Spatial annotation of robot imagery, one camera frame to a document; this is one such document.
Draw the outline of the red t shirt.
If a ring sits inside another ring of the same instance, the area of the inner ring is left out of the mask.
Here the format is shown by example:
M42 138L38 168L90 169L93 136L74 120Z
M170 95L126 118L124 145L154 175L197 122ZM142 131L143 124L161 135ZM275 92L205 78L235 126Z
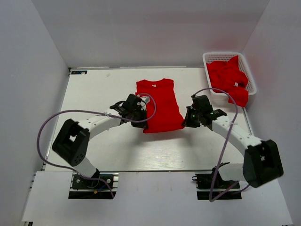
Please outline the red t shirt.
M136 93L147 93L153 97L146 105L147 117L151 119L147 121L148 127L143 133L170 132L184 128L184 118L179 111L172 79L138 81Z

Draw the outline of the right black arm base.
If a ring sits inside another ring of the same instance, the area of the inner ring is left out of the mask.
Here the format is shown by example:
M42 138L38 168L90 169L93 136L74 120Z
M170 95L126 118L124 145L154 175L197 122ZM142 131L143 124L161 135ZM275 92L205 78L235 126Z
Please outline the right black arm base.
M191 178L193 182L196 183L197 189L197 199L198 200L209 200L209 192L211 188L212 179L214 176L214 171L200 171L196 172L195 175ZM223 181L221 176L218 175L216 182L214 184L212 198L215 198L222 192L224 192L227 188L232 186L235 181ZM219 197L218 200L241 200L242 195L239 193L240 185L236 184L231 190L229 190L226 194Z

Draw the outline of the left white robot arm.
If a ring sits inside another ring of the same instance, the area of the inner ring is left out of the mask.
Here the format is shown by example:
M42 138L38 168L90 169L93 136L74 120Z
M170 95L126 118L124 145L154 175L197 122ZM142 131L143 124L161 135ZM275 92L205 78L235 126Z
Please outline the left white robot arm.
M146 128L146 106L150 101L149 96L129 94L125 101L119 101L91 118L68 119L58 132L52 150L83 176L88 187L94 188L99 184L99 170L86 157L89 141L127 122L136 128Z

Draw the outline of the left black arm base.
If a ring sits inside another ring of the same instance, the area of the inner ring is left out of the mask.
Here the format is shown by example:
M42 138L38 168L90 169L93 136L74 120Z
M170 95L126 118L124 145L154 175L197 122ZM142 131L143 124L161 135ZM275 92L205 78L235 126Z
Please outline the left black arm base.
M118 173L102 172L101 181L91 181L73 174L69 190L69 199L112 200L118 188Z

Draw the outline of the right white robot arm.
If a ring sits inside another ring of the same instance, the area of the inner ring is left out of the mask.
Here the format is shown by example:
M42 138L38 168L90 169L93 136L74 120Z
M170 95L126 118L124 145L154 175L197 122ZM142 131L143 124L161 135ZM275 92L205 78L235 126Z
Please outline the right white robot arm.
M243 163L222 163L213 168L212 181L216 187L225 187L229 181L244 181L258 188L284 174L278 146L273 140L262 140L232 122L221 110L214 110L206 95L192 95L183 126L204 126L225 138L242 155Z

